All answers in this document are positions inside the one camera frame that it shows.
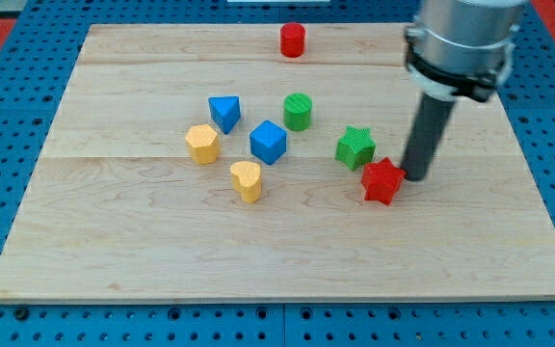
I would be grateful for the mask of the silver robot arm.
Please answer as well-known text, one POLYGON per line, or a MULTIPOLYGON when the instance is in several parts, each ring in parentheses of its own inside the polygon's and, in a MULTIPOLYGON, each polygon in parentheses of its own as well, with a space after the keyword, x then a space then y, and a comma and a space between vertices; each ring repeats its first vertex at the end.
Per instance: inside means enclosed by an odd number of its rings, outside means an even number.
POLYGON ((508 79, 527 0, 424 0, 406 27, 406 67, 423 93, 487 101, 508 79))

